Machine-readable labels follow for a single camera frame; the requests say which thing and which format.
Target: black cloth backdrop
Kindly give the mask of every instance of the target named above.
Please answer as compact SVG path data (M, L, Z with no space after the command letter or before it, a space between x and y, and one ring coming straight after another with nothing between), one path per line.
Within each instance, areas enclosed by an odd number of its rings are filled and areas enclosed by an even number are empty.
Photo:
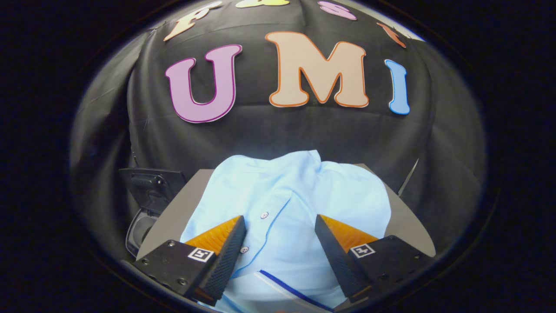
M403 49L373 17L351 9L358 18L354 22L306 0L249 9L224 1L186 32L162 40L178 18L205 3L210 1L175 11L114 54L78 109L71 139L76 209L111 256L131 260L124 242L138 210L118 168L180 170L188 179L235 154L272 159L312 149L322 160L367 164L393 190L401 187L419 159L402 199L429 231L437 257L463 234L485 179L484 133L479 104L435 48L400 35L407 45ZM320 104L309 92L304 106L273 107L268 96L277 88L277 52L265 40L272 31L304 33L325 56L339 41L364 48L369 106L341 107L333 97ZM243 47L235 58L237 95L232 110L211 123L181 120L172 106L165 70L194 57L193 97L210 101L213 69L204 55L229 44ZM406 116L388 108L393 91L385 59L408 72L411 112ZM304 77L301 86L311 90Z

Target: yellow letter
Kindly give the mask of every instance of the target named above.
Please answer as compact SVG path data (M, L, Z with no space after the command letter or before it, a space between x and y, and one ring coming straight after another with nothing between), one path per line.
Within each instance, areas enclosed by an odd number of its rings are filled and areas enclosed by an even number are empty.
M189 13L188 15L178 19L177 22L176 22L177 25L174 27L174 29L172 29L170 34L168 36L166 36L166 38L164 38L164 41L167 41L168 39L171 39L175 35L183 33L186 30L188 30L189 28L193 27L193 25L195 25L195 23L191 23L191 21L193 21L193 19L203 18L205 15L207 15L207 13L209 12L210 9L219 7L221 4L222 4L222 1L213 2L213 3L211 3L207 6L204 6L200 9L197 9L197 10L193 11L192 13Z
M265 38L278 50L278 90L269 97L274 106L301 106L309 94L301 89L301 72L307 78L320 103L325 103L340 77L340 91L334 100L341 106L365 107L363 57L365 50L353 43L340 41L326 59L304 34L271 32Z
M236 4L236 8L250 8L258 6L283 6L290 3L287 0L243 0Z

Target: cutout letter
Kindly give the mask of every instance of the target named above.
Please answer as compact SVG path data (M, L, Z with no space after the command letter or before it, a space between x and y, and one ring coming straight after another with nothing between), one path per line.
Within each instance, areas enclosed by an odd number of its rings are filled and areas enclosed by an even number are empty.
M334 14L337 16L345 17L347 19L351 19L353 21L357 21L355 15L351 14L348 9L342 6L330 2L326 2L326 1L319 1L318 4L321 5L320 7L321 9L325 10L330 14Z
M167 41L167 40L173 38L175 35L179 35L180 33L183 33L186 30L188 30L189 28L193 27L193 25L195 25L195 23L191 23L191 21L193 21L193 19L203 18L205 15L207 15L207 13L209 12L210 9L219 7L221 4L222 4L222 1L212 2L211 4L208 4L208 5L206 5L202 8L199 8L199 9L189 13L188 15L178 19L174 29L172 29L170 34L168 36L166 36L166 38L164 38L164 41Z
M179 117L191 123L217 120L228 113L236 100L234 57L241 52L240 45L222 46L209 51L205 59L214 67L214 98L207 103L197 103L191 93L190 71L195 58L182 60L166 70L170 79L170 95Z
M287 0L243 0L236 4L236 8L250 8L258 6L284 6L290 3Z
M394 89L394 97L390 101L390 110L397 114L408 114L408 90L405 86L405 74L407 71L402 65L392 61L384 60L386 66L392 73L392 89Z
M365 107L363 57L365 50L353 43L340 41L326 59L304 34L271 32L265 38L278 50L278 90L269 97L274 106L300 106L309 101L301 89L301 72L307 78L320 103L325 103L340 78L340 91L334 100L341 106Z
M403 42L400 41L400 38L398 37L398 34L393 32L390 27L381 24L381 23L377 23L380 27L382 27L384 29L384 31L388 34L388 36L390 36L390 38L392 38L395 42L398 43L398 45L402 46L405 48L405 44Z

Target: wrinkled fabric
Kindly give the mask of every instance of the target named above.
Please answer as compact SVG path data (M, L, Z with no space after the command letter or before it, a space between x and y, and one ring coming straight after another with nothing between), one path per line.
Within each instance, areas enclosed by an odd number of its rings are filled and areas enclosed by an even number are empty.
M317 214L383 238L391 210L377 176L355 165L322 162L316 150L274 160L237 155L213 172L181 241L243 215L247 229L243 246L249 250L238 257L231 286L224 290L229 301L251 299L270 305L283 298L273 288L253 298L249 286L257 276L250 274L264 270L303 295L335 307L346 298L337 289L316 236Z

